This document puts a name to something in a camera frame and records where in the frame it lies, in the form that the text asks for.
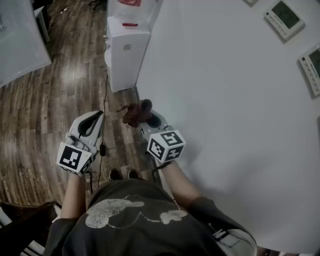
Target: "wall-mounted device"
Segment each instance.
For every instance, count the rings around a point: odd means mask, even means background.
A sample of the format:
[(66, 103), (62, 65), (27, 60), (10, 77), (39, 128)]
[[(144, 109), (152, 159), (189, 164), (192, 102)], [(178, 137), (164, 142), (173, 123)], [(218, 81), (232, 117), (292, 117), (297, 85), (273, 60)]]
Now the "wall-mounted device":
[(314, 96), (320, 94), (320, 43), (300, 56), (299, 61), (308, 77)]
[(302, 18), (283, 0), (277, 0), (264, 14), (286, 42), (305, 26)]
[(176, 160), (181, 156), (186, 142), (161, 114), (151, 110), (151, 118), (140, 123), (138, 129), (142, 139), (148, 142), (148, 154), (160, 163)]
[(248, 2), (251, 6), (253, 6), (256, 2), (258, 2), (258, 0), (245, 0), (246, 2)]

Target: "shoe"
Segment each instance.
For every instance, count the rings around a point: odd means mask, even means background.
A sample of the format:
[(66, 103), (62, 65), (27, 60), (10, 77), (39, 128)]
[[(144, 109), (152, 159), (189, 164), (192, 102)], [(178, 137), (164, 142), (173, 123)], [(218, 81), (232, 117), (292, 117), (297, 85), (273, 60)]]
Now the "shoe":
[(123, 106), (117, 112), (127, 109), (127, 112), (122, 118), (124, 124), (137, 128), (140, 123), (144, 123), (153, 117), (151, 113), (152, 102), (150, 99), (140, 100), (139, 103), (131, 103)]
[(122, 174), (120, 173), (120, 171), (118, 171), (115, 168), (112, 168), (109, 171), (109, 180), (110, 181), (123, 180), (123, 177), (122, 177)]
[(140, 179), (139, 172), (136, 169), (129, 170), (128, 179)]

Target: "printed graphic on shirt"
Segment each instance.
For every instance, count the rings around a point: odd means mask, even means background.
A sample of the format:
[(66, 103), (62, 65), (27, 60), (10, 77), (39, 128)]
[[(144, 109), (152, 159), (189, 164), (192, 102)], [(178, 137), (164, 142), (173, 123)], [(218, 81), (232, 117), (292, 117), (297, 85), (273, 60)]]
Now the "printed graphic on shirt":
[[(127, 199), (128, 197), (134, 199), (139, 198), (139, 201), (130, 201)], [(143, 198), (139, 197), (138, 195), (128, 195), (124, 199), (102, 200), (101, 202), (98, 202), (92, 206), (86, 212), (88, 216), (85, 219), (85, 224), (89, 228), (93, 229), (101, 229), (105, 226), (109, 226), (114, 229), (127, 229), (132, 227), (139, 218), (144, 218), (148, 222), (152, 223), (162, 223), (164, 225), (168, 225), (171, 221), (181, 221), (182, 218), (187, 215), (187, 213), (184, 210), (181, 210), (178, 205), (171, 202), (164, 202), (164, 207), (161, 205), (161, 203), (159, 203), (158, 206), (168, 211), (163, 212), (159, 209), (156, 210), (156, 214), (154, 214), (154, 216), (150, 216), (150, 214), (147, 213), (148, 210), (150, 210), (150, 207), (148, 208), (148, 205), (146, 205), (142, 200)], [(132, 220), (130, 220), (128, 223), (124, 223), (122, 221), (121, 226), (116, 226), (110, 223), (112, 217), (119, 217), (119, 215), (121, 215), (121, 213), (123, 213), (127, 208), (128, 211), (130, 211), (131, 216), (132, 213), (136, 213), (136, 215), (132, 217)]]

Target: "wall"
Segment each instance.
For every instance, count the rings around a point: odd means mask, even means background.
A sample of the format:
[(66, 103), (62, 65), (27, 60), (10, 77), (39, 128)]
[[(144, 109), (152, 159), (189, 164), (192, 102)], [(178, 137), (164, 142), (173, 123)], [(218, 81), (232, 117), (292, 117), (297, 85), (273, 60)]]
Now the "wall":
[(320, 98), (297, 65), (320, 42), (320, 3), (287, 0), (306, 28), (286, 44), (273, 1), (165, 0), (137, 81), (187, 141), (179, 163), (260, 246), (320, 247)]

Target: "white table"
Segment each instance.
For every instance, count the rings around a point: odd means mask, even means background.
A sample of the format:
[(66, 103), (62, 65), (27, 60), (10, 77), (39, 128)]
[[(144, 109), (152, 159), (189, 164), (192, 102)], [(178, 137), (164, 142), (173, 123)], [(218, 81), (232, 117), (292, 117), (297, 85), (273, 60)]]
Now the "white table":
[(39, 19), (40, 29), (42, 30), (42, 33), (44, 35), (45, 42), (48, 43), (48, 42), (50, 42), (50, 37), (48, 35), (44, 16), (42, 15), (43, 8), (44, 8), (44, 6), (34, 10), (34, 16), (35, 16), (35, 18)]

